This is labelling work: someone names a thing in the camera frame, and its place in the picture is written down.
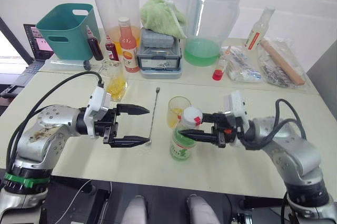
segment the plastic bottle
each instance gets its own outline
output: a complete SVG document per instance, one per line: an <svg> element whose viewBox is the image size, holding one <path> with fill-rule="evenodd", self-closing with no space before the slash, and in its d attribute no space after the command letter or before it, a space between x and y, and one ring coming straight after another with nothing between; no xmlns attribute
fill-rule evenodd
<svg viewBox="0 0 337 224"><path fill-rule="evenodd" d="M220 81L222 76L223 76L223 73L225 72L226 70L226 66L227 66L227 61L225 60L225 56L226 55L230 55L230 50L231 50L231 47L229 46L226 50L226 52L224 53L224 55L221 55L216 66L215 66L215 70L213 72L213 76L212 78L216 81Z"/></svg>
<svg viewBox="0 0 337 224"><path fill-rule="evenodd" d="M181 121L177 124L172 133L170 154L177 161L184 161L191 155L195 141L182 136L179 130L197 129L202 121L202 111L193 106L187 107L181 116Z"/></svg>
<svg viewBox="0 0 337 224"><path fill-rule="evenodd" d="M132 35L130 19L120 17L118 24L121 30L120 45L125 69L128 72L137 72L140 69L137 62L137 41Z"/></svg>
<svg viewBox="0 0 337 224"><path fill-rule="evenodd" d="M117 49L114 43L111 42L111 38L109 35L106 36L106 43L105 43L105 48L109 53L109 59L113 61L119 61L120 59L118 58L117 54Z"/></svg>
<svg viewBox="0 0 337 224"><path fill-rule="evenodd" d="M103 60L103 54L100 49L100 45L98 43L97 38L94 36L92 31L90 30L89 26L86 26L86 34L88 35L88 43L96 60L101 61Z"/></svg>
<svg viewBox="0 0 337 224"><path fill-rule="evenodd" d="M259 45L268 30L269 20L274 12L275 8L273 6L267 6L264 9L259 21L257 21L253 25L253 28L246 40L246 43L244 44L247 50L255 50L256 47Z"/></svg>

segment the teal plastic basket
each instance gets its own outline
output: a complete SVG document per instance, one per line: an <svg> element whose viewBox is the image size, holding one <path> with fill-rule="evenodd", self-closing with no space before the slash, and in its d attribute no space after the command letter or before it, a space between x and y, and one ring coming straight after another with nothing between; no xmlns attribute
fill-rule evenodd
<svg viewBox="0 0 337 224"><path fill-rule="evenodd" d="M100 42L101 37L92 5L60 4L44 16L36 24L36 28L58 58L89 60L93 54L87 41L87 25Z"/></svg>

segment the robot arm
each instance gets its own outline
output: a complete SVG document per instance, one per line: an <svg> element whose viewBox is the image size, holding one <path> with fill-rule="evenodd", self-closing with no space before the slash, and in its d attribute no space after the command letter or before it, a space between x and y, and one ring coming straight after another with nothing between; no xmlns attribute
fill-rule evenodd
<svg viewBox="0 0 337 224"><path fill-rule="evenodd" d="M138 136L115 138L117 116L145 114L149 110L129 104L109 109L109 104L110 95L98 86L86 108L51 105L37 115L35 124L21 136L11 172L4 177L0 223L6 223L4 213L9 209L36 208L43 204L51 173L69 137L87 134L95 139L103 137L103 143L112 148L130 148L149 141Z"/></svg>
<svg viewBox="0 0 337 224"><path fill-rule="evenodd" d="M219 148L229 143L243 145L247 150L263 150L284 181L297 223L312 223L313 220L315 223L337 223L337 210L324 185L321 156L316 147L299 137L288 123L266 141L274 130L275 117L248 121L245 103L238 91L224 98L224 106L224 113L203 114L202 122L214 123L211 133L201 130L183 130L180 133Z"/></svg>

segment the yellow liquid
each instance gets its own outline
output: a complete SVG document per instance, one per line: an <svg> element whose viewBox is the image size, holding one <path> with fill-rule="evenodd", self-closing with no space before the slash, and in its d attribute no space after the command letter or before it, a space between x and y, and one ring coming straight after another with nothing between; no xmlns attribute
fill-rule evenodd
<svg viewBox="0 0 337 224"><path fill-rule="evenodd" d="M135 39L137 41L137 47L139 47L139 39L140 39L139 28L132 25L131 31L132 31L132 35L135 37ZM119 26L112 27L108 31L108 34L109 34L112 42L115 43L115 45L116 45L118 55L122 55L122 48L121 48L121 45L120 45L120 37L121 37L120 27Z"/></svg>
<svg viewBox="0 0 337 224"><path fill-rule="evenodd" d="M172 110L168 111L167 123L168 123L168 126L171 129L175 128L175 126L177 125L177 123L180 120L179 118L180 118L182 113L183 113L183 109L181 109L181 108L173 108Z"/></svg>
<svg viewBox="0 0 337 224"><path fill-rule="evenodd" d="M116 77L110 80L106 88L107 93L110 93L113 101L120 101L124 96L127 83L124 77Z"/></svg>

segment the orange juice bottle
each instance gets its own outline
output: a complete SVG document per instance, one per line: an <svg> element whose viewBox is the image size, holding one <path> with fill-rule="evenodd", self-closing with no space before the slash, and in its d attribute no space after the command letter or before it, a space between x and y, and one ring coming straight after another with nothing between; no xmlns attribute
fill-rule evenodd
<svg viewBox="0 0 337 224"><path fill-rule="evenodd" d="M132 35L130 19L120 17L118 24L121 30L120 45L125 69L128 72L137 72L140 69L137 61L137 41Z"/></svg>

